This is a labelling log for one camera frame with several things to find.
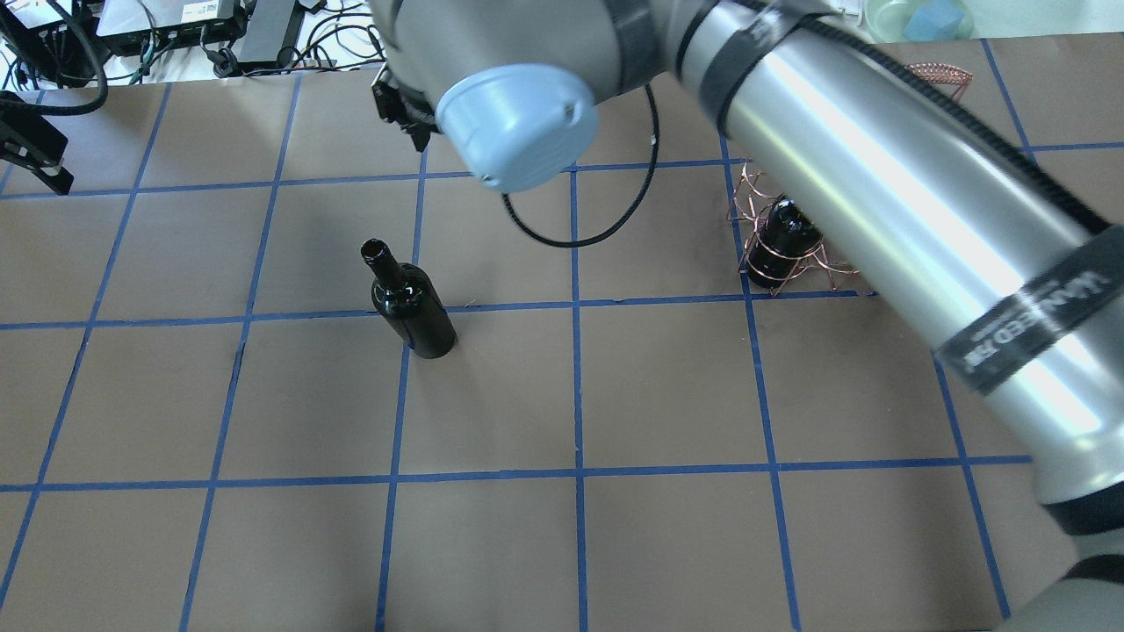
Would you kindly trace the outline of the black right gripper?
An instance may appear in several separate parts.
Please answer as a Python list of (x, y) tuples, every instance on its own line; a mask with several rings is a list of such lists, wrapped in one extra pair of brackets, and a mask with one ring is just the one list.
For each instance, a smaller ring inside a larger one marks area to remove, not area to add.
[(377, 79), (371, 84), (378, 116), (388, 124), (395, 124), (417, 152), (425, 152), (434, 133), (439, 133), (436, 112), (422, 92), (404, 84), (391, 67), (379, 67)]

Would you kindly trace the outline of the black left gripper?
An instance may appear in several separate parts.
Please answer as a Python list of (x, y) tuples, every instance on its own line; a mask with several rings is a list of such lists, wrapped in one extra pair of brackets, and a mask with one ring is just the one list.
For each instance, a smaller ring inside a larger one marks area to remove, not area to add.
[(4, 97), (1, 108), (1, 156), (17, 168), (27, 169), (49, 191), (71, 193), (74, 177), (64, 168), (67, 135), (40, 112), (39, 103), (20, 97)]

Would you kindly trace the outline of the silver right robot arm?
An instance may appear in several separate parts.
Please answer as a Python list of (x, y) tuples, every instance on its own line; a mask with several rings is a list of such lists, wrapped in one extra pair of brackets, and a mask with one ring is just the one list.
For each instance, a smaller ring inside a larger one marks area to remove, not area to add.
[(1078, 563), (1004, 631), (1121, 629), (1121, 227), (821, 1), (372, 1), (404, 105), (486, 187), (569, 168), (670, 72), (1023, 441)]

